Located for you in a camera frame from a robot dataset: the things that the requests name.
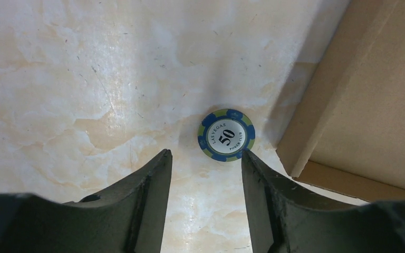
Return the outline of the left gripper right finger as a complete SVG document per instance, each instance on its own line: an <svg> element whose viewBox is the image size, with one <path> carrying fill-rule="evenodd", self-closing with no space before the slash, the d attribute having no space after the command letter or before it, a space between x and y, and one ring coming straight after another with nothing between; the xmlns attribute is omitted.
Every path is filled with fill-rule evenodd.
<svg viewBox="0 0 405 253"><path fill-rule="evenodd" d="M317 194L242 155L253 252L405 252L405 201L353 206Z"/></svg>

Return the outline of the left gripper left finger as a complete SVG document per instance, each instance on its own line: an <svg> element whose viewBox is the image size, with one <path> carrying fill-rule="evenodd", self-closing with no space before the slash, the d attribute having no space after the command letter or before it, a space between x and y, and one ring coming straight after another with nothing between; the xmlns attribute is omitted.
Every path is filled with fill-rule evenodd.
<svg viewBox="0 0 405 253"><path fill-rule="evenodd" d="M0 252L160 252L171 173L164 149L78 202L0 194Z"/></svg>

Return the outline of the brown cardboard box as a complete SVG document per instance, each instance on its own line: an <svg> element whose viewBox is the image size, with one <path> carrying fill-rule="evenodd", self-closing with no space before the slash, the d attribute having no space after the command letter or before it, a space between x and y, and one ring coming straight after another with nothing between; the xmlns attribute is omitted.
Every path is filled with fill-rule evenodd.
<svg viewBox="0 0 405 253"><path fill-rule="evenodd" d="M352 1L276 152L296 181L405 200L405 1Z"/></svg>

